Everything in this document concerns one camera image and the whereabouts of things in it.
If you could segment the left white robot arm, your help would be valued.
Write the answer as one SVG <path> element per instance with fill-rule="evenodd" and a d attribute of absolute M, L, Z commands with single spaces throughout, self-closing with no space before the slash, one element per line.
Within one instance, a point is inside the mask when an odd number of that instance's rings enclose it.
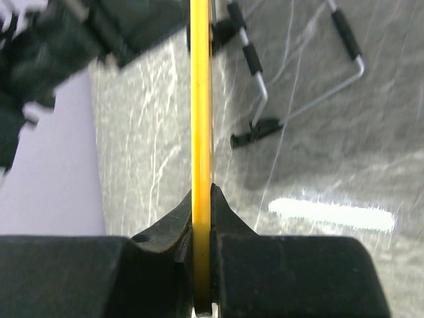
<path fill-rule="evenodd" d="M 186 24 L 188 1 L 49 1 L 1 30 L 1 173 L 9 172 L 27 103 L 55 106 L 55 89 L 93 60 L 124 68 Z"/>

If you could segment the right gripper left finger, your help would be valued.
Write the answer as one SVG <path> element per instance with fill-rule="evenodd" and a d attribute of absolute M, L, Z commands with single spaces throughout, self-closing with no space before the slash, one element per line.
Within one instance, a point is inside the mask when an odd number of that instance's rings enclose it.
<path fill-rule="evenodd" d="M 133 237 L 1 237 L 2 317 L 190 317 L 191 198 Z"/>

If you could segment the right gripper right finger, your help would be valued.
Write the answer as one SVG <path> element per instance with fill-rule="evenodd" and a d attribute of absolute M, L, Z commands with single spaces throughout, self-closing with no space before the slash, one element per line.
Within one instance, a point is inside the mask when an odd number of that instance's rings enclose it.
<path fill-rule="evenodd" d="M 352 237 L 255 233 L 211 187 L 220 317 L 389 317 L 374 263 Z"/>

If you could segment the yellow framed whiteboard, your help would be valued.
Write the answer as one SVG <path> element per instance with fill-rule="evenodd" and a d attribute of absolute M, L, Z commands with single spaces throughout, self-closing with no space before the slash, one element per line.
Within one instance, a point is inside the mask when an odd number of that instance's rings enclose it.
<path fill-rule="evenodd" d="M 211 44 L 209 1 L 190 4 L 191 223 L 193 303 L 197 317 L 212 311 L 211 232 Z"/>

